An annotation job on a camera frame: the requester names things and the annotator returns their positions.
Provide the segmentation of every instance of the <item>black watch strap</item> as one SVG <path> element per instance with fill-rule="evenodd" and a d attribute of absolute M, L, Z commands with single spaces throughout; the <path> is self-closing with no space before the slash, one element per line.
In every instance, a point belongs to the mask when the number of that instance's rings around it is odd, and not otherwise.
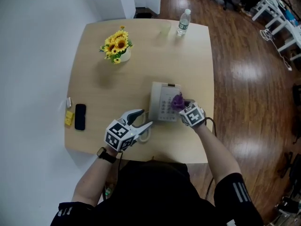
<path fill-rule="evenodd" d="M 116 157 L 109 155 L 105 150 L 98 157 L 110 163 L 114 163 L 116 161 Z"/>

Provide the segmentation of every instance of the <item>forearm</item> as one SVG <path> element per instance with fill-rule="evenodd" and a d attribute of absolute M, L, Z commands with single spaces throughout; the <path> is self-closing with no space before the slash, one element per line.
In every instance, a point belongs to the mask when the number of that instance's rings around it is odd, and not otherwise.
<path fill-rule="evenodd" d="M 107 148 L 107 152 L 113 156 L 117 155 L 117 152 L 109 148 Z M 77 183 L 72 201 L 96 206 L 111 167 L 112 163 L 97 158 Z"/>
<path fill-rule="evenodd" d="M 239 165 L 233 155 L 220 140 L 212 134 L 205 124 L 194 130 L 202 141 L 208 164 L 216 184 L 231 173 L 241 173 Z"/>

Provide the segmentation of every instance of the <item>smartwatch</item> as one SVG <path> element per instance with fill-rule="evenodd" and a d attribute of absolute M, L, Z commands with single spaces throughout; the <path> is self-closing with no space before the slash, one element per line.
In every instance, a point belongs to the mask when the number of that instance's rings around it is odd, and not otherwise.
<path fill-rule="evenodd" d="M 102 159 L 104 159 L 104 160 L 110 162 L 110 163 L 114 163 L 114 162 L 116 161 L 116 157 L 109 155 L 109 154 L 107 153 L 107 150 L 106 150 L 104 147 L 102 147 L 102 148 L 100 148 L 100 149 L 98 150 L 97 156 L 98 156 L 99 158 L 102 158 Z"/>

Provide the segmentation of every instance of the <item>purple object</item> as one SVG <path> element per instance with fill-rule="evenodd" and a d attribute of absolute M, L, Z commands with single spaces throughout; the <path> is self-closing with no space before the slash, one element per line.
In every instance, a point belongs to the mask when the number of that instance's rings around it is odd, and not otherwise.
<path fill-rule="evenodd" d="M 179 95 L 176 95 L 173 98 L 173 100 L 171 102 L 171 108 L 173 108 L 177 112 L 180 112 L 185 109 L 184 98 L 182 96 L 182 93 Z"/>

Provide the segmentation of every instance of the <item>white desk telephone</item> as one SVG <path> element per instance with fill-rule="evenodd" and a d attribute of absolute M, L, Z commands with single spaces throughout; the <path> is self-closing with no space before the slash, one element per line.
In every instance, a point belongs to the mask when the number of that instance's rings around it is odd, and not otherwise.
<path fill-rule="evenodd" d="M 171 102 L 180 92 L 180 85 L 153 82 L 150 95 L 149 119 L 151 121 L 177 121 L 178 113 L 171 108 Z"/>

